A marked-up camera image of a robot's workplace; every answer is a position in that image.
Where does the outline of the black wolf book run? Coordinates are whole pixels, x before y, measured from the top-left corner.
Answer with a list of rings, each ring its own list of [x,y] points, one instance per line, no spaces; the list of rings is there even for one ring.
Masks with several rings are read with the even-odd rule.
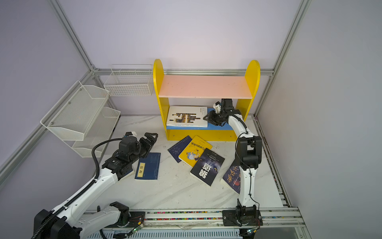
[[[206,185],[211,186],[224,161],[224,157],[210,149],[206,149],[191,169],[190,175]]]

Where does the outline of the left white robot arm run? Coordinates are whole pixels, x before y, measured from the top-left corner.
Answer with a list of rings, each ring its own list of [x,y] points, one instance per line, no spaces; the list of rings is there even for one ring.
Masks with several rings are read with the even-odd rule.
[[[132,171],[132,164],[146,158],[158,139],[157,133],[145,133],[138,139],[136,133],[127,132],[119,142],[118,150],[100,165],[95,151],[111,139],[95,145],[92,158],[95,176],[66,201],[47,211],[41,210],[34,218],[34,239],[82,239],[109,225],[125,227],[131,221],[129,207],[119,202],[110,203],[105,209],[83,218],[84,212],[109,187]]]

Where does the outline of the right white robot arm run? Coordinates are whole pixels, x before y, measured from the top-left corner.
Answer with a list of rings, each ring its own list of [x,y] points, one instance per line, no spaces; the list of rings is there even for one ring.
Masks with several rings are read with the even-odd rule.
[[[215,126],[228,124],[237,136],[234,162],[238,163],[240,170],[240,194],[235,214],[230,216],[224,212],[223,216],[239,227],[250,224],[262,226],[260,203],[253,196],[255,175],[262,162],[262,139],[250,131],[241,112],[233,107],[232,99],[216,102],[204,120]]]

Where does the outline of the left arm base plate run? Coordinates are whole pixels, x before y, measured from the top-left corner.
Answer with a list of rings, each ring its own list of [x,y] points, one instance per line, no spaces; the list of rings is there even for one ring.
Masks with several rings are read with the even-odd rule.
[[[135,228],[139,223],[144,222],[145,212],[137,211],[137,212],[124,212],[121,214],[120,221],[117,223],[117,226],[120,228]]]

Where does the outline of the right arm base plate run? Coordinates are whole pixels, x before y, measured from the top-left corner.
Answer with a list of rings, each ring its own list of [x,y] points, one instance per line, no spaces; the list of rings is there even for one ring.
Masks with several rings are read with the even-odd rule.
[[[259,210],[243,209],[239,210],[223,210],[222,220],[224,226],[262,226],[263,219]]]

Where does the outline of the yellow cartoon book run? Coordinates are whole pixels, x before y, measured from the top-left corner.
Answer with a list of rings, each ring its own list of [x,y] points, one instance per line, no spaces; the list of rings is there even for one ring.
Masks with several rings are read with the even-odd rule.
[[[212,149],[212,145],[201,137],[195,136],[180,153],[179,159],[190,167],[194,167],[206,149]]]

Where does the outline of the white book brown bars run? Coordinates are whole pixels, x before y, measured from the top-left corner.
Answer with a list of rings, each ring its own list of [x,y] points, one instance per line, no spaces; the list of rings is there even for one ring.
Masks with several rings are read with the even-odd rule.
[[[204,120],[207,114],[207,107],[170,106],[166,126],[208,127],[208,122]]]

